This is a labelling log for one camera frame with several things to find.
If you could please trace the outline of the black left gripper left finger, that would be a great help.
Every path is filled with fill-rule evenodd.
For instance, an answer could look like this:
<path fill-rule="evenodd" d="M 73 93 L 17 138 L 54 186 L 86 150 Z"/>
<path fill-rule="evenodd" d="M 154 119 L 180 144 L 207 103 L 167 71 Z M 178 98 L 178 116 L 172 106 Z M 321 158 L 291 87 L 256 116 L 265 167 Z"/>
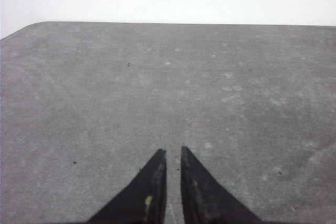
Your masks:
<path fill-rule="evenodd" d="M 88 223 L 164 223 L 165 211 L 166 151 L 159 149 Z"/>

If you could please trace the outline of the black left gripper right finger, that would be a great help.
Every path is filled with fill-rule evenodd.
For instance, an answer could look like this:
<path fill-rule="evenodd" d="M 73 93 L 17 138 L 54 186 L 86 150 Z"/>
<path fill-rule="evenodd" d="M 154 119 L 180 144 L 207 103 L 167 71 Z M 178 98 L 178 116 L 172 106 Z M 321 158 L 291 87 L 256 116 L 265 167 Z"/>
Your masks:
<path fill-rule="evenodd" d="M 185 223 L 261 223 L 186 147 L 181 148 L 181 197 Z"/>

